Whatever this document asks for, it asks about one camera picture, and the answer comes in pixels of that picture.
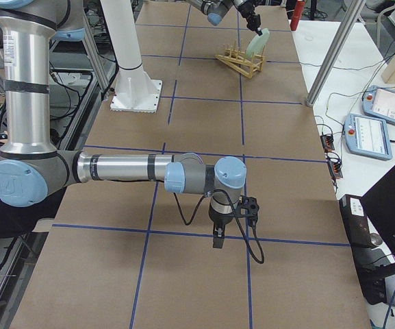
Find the pale green plate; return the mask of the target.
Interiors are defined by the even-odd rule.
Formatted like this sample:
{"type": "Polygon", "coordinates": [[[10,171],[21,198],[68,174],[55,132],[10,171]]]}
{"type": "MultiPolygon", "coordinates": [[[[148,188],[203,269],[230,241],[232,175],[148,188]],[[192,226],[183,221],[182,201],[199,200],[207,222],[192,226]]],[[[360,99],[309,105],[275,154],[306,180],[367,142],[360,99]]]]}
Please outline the pale green plate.
{"type": "Polygon", "coordinates": [[[245,56],[248,59],[261,54],[270,38],[270,31],[268,28],[261,29],[260,32],[261,34],[255,35],[246,48],[245,56]]]}

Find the wooden dish rack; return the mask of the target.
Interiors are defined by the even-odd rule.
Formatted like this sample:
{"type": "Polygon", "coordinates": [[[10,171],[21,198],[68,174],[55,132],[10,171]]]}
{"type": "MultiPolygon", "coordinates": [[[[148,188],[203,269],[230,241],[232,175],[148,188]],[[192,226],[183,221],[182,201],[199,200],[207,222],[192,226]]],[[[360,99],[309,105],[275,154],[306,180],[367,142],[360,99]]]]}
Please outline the wooden dish rack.
{"type": "Polygon", "coordinates": [[[251,79],[256,73],[263,70],[264,49],[265,46],[262,46],[258,50],[243,51],[235,42],[232,45],[225,45],[224,51],[221,54],[216,54],[215,58],[234,71],[251,79]]]}

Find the red bottle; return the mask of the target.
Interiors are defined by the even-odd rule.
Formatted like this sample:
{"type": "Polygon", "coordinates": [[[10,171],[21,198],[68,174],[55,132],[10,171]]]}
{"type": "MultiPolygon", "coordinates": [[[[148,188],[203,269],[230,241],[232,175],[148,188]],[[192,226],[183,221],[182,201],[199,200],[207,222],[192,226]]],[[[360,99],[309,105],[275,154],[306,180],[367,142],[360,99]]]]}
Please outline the red bottle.
{"type": "Polygon", "coordinates": [[[304,0],[298,0],[296,2],[296,5],[294,7],[294,11],[293,11],[293,15],[292,15],[292,19],[290,21],[290,29],[292,31],[296,31],[297,27],[298,27],[298,23],[302,17],[303,14],[303,9],[305,6],[305,1],[304,0]]]}

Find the far orange black connector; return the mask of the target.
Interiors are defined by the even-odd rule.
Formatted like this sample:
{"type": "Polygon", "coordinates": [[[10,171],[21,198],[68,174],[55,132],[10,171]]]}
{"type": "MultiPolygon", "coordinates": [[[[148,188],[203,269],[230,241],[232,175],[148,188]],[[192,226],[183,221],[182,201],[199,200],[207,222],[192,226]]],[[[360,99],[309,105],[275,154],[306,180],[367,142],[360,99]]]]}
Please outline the far orange black connector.
{"type": "Polygon", "coordinates": [[[322,147],[324,152],[334,151],[334,136],[332,134],[321,134],[320,140],[322,143],[322,147]]]}

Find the orange black connector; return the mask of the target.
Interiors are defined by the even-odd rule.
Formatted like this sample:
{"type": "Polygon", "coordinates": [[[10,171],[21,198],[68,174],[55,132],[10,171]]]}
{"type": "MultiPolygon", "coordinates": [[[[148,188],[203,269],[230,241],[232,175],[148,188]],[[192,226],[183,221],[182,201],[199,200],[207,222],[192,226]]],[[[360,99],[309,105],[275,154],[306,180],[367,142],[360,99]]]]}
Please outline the orange black connector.
{"type": "Polygon", "coordinates": [[[343,178],[342,161],[339,158],[327,158],[327,164],[332,179],[338,180],[343,178]]]}
{"type": "Polygon", "coordinates": [[[324,152],[334,151],[334,136],[332,134],[321,134],[320,140],[322,143],[322,147],[324,152]]]}

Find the near orange black connector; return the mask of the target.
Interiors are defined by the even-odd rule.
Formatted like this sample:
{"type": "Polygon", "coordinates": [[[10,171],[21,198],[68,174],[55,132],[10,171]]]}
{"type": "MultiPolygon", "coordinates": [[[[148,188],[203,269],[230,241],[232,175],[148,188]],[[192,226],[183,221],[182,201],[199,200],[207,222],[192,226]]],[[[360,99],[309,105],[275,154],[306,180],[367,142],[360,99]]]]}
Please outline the near orange black connector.
{"type": "Polygon", "coordinates": [[[339,158],[327,158],[327,164],[332,179],[338,180],[343,178],[342,161],[339,158]]]}

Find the far teach pendant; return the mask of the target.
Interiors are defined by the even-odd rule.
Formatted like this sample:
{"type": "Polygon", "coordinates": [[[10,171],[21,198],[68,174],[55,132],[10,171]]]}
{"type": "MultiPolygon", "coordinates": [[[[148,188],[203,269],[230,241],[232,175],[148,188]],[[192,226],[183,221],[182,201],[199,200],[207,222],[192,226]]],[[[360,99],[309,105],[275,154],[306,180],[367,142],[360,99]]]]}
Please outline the far teach pendant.
{"type": "Polygon", "coordinates": [[[391,88],[370,86],[362,96],[362,110],[366,115],[395,125],[395,91],[391,88]]]}

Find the teach pendant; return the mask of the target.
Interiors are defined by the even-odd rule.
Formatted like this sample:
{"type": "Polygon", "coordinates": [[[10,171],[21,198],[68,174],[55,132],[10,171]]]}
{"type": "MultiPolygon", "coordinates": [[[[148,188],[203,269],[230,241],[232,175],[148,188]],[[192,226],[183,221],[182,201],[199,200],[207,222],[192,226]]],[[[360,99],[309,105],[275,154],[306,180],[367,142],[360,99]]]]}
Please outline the teach pendant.
{"type": "Polygon", "coordinates": [[[391,88],[370,86],[362,96],[362,110],[366,115],[395,125],[395,91],[391,88]]]}
{"type": "Polygon", "coordinates": [[[350,153],[379,160],[391,160],[392,146],[383,119],[349,114],[344,123],[344,139],[350,153]]]}

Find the near teach pendant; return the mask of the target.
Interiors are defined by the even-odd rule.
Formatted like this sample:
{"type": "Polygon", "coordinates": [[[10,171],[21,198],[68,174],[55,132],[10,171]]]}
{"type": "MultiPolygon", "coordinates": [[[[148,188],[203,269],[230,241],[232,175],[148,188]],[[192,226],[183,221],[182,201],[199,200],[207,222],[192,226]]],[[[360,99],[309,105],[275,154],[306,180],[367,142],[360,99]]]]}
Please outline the near teach pendant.
{"type": "Polygon", "coordinates": [[[391,160],[392,146],[383,119],[349,114],[344,123],[344,139],[350,153],[379,160],[391,160]]]}

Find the black computer box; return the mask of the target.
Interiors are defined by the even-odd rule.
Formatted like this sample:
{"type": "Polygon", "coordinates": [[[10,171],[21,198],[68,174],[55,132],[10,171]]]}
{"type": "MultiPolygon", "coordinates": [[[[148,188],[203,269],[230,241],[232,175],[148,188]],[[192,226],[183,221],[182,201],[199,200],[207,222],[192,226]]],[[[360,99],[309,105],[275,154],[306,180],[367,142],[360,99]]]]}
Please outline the black computer box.
{"type": "Polygon", "coordinates": [[[365,299],[371,305],[395,306],[395,266],[379,248],[382,238],[370,231],[360,197],[344,195],[340,199],[340,212],[365,299]]]}

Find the aluminium frame post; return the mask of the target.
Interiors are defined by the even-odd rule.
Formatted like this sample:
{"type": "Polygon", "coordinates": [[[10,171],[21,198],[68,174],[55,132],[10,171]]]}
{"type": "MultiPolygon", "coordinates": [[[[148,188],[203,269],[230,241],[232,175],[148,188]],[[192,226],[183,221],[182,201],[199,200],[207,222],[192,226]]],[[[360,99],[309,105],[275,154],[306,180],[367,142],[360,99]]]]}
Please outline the aluminium frame post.
{"type": "Polygon", "coordinates": [[[326,56],[322,62],[320,70],[314,80],[314,83],[306,98],[306,105],[313,107],[326,80],[333,69],[337,57],[339,56],[346,39],[348,38],[357,17],[360,15],[362,8],[365,6],[365,0],[352,1],[348,7],[346,14],[340,23],[335,36],[331,42],[326,56]]]}

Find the white pedestal column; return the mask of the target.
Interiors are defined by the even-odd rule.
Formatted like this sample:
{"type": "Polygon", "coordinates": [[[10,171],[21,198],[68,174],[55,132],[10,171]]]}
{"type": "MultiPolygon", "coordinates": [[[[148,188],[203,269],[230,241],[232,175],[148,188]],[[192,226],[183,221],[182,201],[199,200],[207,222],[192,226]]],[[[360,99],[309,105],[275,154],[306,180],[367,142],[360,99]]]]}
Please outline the white pedestal column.
{"type": "Polygon", "coordinates": [[[130,0],[101,2],[119,68],[111,109],[114,111],[157,111],[162,81],[145,72],[130,0]]]}

